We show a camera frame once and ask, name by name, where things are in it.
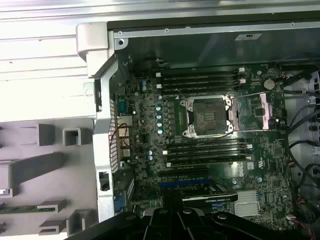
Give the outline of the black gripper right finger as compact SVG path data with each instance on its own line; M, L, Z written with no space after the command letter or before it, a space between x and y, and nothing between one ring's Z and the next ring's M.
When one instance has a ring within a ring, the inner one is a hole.
M188 240L288 240L289 233L272 230L229 212L199 214L184 207L181 194L172 191L172 213Z

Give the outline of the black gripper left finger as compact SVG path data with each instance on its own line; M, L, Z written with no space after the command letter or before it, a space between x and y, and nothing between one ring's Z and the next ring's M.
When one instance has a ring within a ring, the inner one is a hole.
M166 190L162 207L148 209L143 217L124 212L99 223L97 240L170 240L174 216L179 211L179 193Z

